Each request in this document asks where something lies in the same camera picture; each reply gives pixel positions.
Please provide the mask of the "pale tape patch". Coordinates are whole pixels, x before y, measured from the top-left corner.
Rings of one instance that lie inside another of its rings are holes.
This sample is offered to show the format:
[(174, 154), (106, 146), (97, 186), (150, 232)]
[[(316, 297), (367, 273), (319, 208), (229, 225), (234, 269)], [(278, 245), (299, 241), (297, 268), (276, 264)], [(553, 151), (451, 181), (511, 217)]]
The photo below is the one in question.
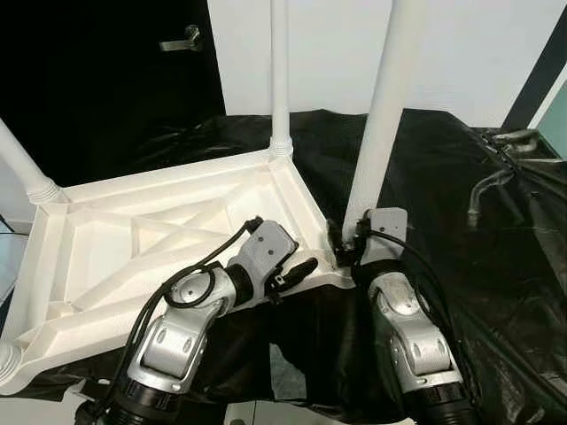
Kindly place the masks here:
[(307, 399), (307, 377), (284, 356), (279, 345), (268, 345), (268, 371), (275, 400)]

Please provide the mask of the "black window frame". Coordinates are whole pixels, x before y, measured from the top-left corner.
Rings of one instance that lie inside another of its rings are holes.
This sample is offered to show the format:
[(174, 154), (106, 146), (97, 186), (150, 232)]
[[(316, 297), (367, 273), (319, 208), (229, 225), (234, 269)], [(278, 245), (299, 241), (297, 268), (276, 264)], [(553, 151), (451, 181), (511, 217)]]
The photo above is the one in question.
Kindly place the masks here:
[(564, 8), (538, 60), (528, 73), (524, 85), (510, 106), (501, 128), (528, 128), (536, 121), (536, 113), (547, 100), (556, 78), (567, 64), (567, 8)]

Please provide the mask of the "teal glass panel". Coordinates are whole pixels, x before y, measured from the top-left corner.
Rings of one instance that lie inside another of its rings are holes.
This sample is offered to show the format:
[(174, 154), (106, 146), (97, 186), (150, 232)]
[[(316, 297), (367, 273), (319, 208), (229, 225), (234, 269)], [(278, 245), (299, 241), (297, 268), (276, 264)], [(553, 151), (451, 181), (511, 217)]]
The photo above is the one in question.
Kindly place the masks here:
[(567, 158), (567, 84), (559, 81), (542, 105), (536, 129), (560, 158)]

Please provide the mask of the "black plastic cover sheet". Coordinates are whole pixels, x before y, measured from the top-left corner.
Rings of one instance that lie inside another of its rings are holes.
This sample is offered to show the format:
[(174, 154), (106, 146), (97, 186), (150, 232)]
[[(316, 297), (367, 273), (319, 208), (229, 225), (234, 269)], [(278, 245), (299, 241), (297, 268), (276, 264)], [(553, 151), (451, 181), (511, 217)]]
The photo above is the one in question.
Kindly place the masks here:
[[(566, 425), (567, 203), (563, 165), (554, 183), (511, 178), (481, 197), (474, 187), (502, 170), (487, 129), (446, 111), (402, 113), (380, 205), (408, 210), (408, 270), (439, 279), (462, 341), (485, 425)], [(235, 402), (283, 401), (343, 422), (404, 420), (382, 327), (355, 289), (312, 289), (222, 317), (179, 422), (218, 422)], [(307, 377), (307, 399), (275, 400), (268, 345)]]

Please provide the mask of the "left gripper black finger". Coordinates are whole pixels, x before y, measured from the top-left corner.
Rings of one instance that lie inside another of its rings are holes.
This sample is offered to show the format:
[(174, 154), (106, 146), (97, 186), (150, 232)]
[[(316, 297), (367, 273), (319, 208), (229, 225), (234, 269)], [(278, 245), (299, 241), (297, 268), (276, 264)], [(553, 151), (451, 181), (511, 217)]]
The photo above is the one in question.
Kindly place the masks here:
[(303, 262), (298, 263), (295, 267), (289, 268), (288, 271), (279, 275), (279, 292), (291, 290), (299, 286), (309, 275), (312, 274), (317, 268), (319, 260), (316, 258), (308, 258)]

